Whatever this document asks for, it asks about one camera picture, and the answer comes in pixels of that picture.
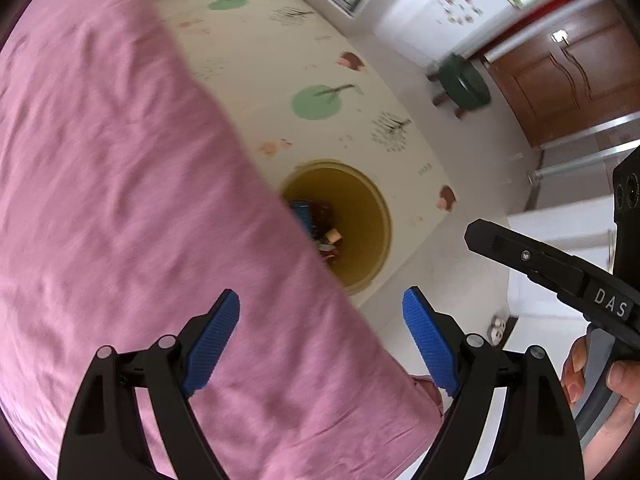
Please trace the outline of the right hand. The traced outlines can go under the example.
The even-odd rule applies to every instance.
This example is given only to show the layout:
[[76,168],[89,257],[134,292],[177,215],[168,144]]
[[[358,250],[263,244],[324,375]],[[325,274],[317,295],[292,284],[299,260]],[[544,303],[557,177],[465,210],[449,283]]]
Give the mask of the right hand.
[[[574,408],[585,389],[584,369],[588,358],[586,337],[574,341],[565,360],[561,384],[570,406]],[[594,479],[614,456],[634,426],[640,400],[639,363],[618,361],[606,378],[612,393],[620,395],[614,411],[582,452],[585,478]]]

